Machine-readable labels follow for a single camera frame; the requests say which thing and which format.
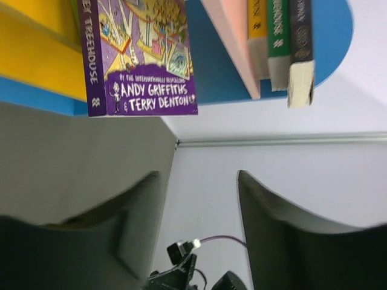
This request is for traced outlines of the dark two cities book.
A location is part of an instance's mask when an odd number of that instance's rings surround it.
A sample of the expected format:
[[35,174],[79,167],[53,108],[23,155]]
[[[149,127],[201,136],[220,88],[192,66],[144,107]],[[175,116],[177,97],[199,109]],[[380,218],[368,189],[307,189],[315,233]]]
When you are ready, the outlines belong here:
[[314,95],[315,60],[311,1],[289,2],[291,64],[288,78],[288,107],[311,105]]

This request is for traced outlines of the purple 52-storey treehouse book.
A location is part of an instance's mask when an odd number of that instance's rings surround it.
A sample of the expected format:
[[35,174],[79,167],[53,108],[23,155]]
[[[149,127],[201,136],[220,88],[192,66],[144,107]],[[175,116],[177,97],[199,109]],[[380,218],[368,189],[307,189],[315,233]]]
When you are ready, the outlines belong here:
[[196,115],[184,1],[77,2],[90,117]]

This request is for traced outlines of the yellow blue 130-storey book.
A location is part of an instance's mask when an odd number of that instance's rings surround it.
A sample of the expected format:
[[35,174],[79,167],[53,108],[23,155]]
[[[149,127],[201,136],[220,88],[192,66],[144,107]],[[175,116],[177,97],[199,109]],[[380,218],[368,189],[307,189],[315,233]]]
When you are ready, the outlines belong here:
[[268,79],[267,1],[247,1],[247,45],[255,74],[259,80]]

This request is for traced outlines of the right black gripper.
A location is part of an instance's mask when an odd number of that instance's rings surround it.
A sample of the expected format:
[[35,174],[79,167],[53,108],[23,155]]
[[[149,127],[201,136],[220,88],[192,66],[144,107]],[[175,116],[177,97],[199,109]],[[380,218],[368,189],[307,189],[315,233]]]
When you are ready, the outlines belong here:
[[[164,272],[153,271],[145,282],[144,289],[198,289],[197,285],[190,283],[196,272],[203,278],[203,288],[207,288],[207,277],[202,270],[196,268],[197,255],[193,251],[184,253],[179,249],[178,243],[173,243],[167,247],[167,253],[172,263],[172,268]],[[244,282],[232,271],[227,271],[212,286],[213,290],[238,290],[245,288]]]

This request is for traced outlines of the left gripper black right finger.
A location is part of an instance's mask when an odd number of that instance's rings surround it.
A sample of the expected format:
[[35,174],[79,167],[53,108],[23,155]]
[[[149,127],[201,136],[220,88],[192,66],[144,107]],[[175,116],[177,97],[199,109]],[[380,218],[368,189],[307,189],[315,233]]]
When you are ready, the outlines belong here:
[[238,195],[255,289],[385,289],[386,225],[354,227],[277,195],[245,170]]

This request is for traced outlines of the green 104-storey treehouse book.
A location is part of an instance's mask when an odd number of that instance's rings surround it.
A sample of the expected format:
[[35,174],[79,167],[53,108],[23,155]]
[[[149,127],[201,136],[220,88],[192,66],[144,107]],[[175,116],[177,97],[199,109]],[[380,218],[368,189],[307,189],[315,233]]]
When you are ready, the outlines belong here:
[[272,91],[286,91],[291,63],[289,1],[267,1],[268,71]]

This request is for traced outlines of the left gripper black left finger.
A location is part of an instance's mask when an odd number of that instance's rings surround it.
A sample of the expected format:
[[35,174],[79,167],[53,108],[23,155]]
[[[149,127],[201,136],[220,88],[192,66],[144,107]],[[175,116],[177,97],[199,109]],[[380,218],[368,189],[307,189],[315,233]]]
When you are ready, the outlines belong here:
[[160,174],[59,224],[1,216],[2,289],[140,289],[160,224]]

